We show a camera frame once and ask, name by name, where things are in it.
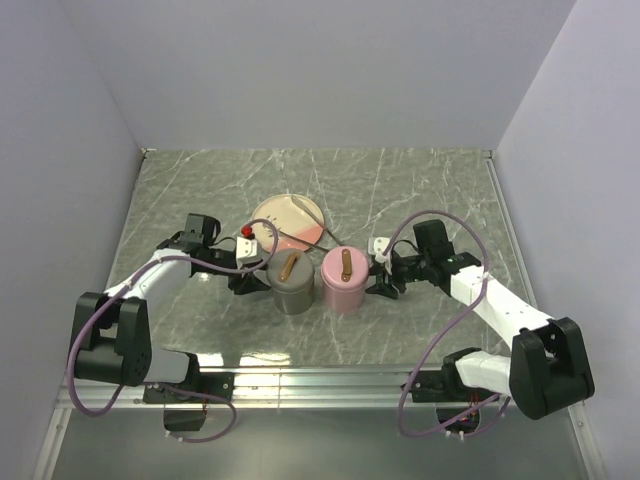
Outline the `pink cylindrical container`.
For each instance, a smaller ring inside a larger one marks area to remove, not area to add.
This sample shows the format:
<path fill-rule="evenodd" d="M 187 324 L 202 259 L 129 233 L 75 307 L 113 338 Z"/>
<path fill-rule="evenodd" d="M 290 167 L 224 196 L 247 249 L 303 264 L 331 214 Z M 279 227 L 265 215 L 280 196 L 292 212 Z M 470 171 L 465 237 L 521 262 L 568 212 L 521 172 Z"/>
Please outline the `pink cylindrical container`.
<path fill-rule="evenodd" d="M 321 278 L 323 298 L 328 307 L 338 314 L 352 313 L 364 301 L 369 260 L 355 247 L 336 247 L 322 261 Z"/>

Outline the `grey cylindrical container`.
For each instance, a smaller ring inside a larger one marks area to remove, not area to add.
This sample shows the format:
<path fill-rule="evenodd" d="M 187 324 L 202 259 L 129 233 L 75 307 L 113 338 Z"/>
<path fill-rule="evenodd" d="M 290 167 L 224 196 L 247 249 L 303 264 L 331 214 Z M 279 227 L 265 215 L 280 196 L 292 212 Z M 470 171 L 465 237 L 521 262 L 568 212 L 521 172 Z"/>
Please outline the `grey cylindrical container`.
<path fill-rule="evenodd" d="M 298 315 L 310 309 L 315 299 L 315 268 L 305 252 L 294 248 L 276 252 L 266 275 L 278 310 Z"/>

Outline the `metal tongs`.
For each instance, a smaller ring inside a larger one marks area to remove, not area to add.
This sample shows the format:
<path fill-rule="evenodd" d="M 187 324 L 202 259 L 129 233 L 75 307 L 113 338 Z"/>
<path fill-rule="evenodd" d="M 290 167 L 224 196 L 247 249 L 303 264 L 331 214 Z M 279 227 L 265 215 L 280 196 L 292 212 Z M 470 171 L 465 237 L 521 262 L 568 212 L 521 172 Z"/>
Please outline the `metal tongs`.
<path fill-rule="evenodd" d="M 271 198 L 268 208 L 271 221 L 286 238 L 315 248 L 323 237 L 328 237 L 336 245 L 344 246 L 325 220 L 321 209 L 309 198 L 298 194 L 281 194 Z"/>

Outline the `pink round lid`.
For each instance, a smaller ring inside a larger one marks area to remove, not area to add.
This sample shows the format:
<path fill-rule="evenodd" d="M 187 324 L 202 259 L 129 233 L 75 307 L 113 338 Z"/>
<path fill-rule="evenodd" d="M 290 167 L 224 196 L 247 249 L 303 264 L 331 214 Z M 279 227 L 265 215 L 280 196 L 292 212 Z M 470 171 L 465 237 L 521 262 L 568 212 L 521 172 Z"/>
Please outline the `pink round lid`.
<path fill-rule="evenodd" d="M 359 249 L 349 246 L 334 248 L 321 264 L 324 283 L 340 292 L 361 289 L 369 277 L 369 261 Z"/>

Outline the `grey round lid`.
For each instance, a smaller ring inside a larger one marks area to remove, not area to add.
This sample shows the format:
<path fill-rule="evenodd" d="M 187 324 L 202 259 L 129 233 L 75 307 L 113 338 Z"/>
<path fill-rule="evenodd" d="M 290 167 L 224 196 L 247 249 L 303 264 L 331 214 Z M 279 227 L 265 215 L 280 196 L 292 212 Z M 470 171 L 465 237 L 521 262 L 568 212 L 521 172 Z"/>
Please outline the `grey round lid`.
<path fill-rule="evenodd" d="M 310 257 L 297 249 L 276 252 L 266 271 L 271 287 L 284 293 L 295 293 L 309 287 L 313 283 L 314 273 Z"/>

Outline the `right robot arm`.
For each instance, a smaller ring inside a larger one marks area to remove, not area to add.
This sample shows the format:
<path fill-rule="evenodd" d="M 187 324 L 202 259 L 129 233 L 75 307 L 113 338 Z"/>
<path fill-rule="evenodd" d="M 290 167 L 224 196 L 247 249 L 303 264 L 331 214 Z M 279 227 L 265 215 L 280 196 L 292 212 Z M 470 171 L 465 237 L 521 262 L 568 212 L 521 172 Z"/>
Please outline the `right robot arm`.
<path fill-rule="evenodd" d="M 428 282 L 473 311 L 505 342 L 509 355 L 471 347 L 446 356 L 437 371 L 412 381 L 414 402 L 484 400 L 501 394 L 530 419 L 540 419 L 595 393 L 583 335 L 568 317 L 553 319 L 527 304 L 469 252 L 458 253 L 440 220 L 413 227 L 415 252 L 402 256 L 393 240 L 368 243 L 375 279 L 368 293 L 397 299 L 410 283 Z"/>

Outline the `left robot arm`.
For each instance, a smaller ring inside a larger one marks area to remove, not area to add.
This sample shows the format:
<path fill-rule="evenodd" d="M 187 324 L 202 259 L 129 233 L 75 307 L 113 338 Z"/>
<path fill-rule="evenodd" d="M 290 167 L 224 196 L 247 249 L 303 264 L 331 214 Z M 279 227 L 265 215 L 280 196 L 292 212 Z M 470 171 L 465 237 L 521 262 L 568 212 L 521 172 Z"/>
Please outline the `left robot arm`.
<path fill-rule="evenodd" d="M 77 300 L 66 375 L 71 398 L 78 380 L 125 387 L 167 388 L 180 402 L 196 399 L 203 379 L 195 354 L 152 344 L 150 323 L 160 304 L 198 274 L 224 276 L 236 295 L 266 290 L 256 274 L 267 267 L 274 247 L 261 247 L 254 229 L 276 230 L 268 220 L 246 224 L 231 249 L 218 243 L 221 223 L 189 214 L 185 226 L 161 241 L 151 258 L 122 282 Z"/>

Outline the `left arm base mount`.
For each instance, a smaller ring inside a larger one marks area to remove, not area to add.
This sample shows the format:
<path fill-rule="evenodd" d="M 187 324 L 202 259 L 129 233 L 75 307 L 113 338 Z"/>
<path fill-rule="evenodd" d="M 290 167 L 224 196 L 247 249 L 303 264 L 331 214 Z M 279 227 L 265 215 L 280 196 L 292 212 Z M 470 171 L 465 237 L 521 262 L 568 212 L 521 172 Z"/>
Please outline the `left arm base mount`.
<path fill-rule="evenodd" d="M 163 407 L 163 425 L 168 436 L 184 443 L 205 443 L 228 434 L 237 421 L 232 403 L 235 375 L 228 372 L 199 373 L 180 384 L 148 384 L 142 403 Z M 204 432 L 205 423 L 213 419 L 213 407 L 228 408 L 230 419 L 217 433 L 194 437 Z"/>

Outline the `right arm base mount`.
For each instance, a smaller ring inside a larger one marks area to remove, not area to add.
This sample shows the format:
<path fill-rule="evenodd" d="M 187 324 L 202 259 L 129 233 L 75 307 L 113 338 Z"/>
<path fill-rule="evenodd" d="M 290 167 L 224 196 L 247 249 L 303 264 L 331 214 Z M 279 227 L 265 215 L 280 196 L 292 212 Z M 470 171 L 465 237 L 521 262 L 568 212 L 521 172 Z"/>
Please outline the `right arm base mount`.
<path fill-rule="evenodd" d="M 407 438 L 422 438 L 427 435 L 442 433 L 445 436 L 457 436 L 464 440 L 476 436 L 493 426 L 510 400 L 506 399 L 496 416 L 481 425 L 480 410 L 501 399 L 498 393 L 478 387 L 463 386 L 455 380 L 452 373 L 441 370 L 411 372 L 407 381 L 401 385 L 401 393 L 397 406 L 396 424 L 399 433 Z M 436 424 L 426 430 L 408 428 L 404 423 L 407 400 L 412 404 L 434 403 Z"/>

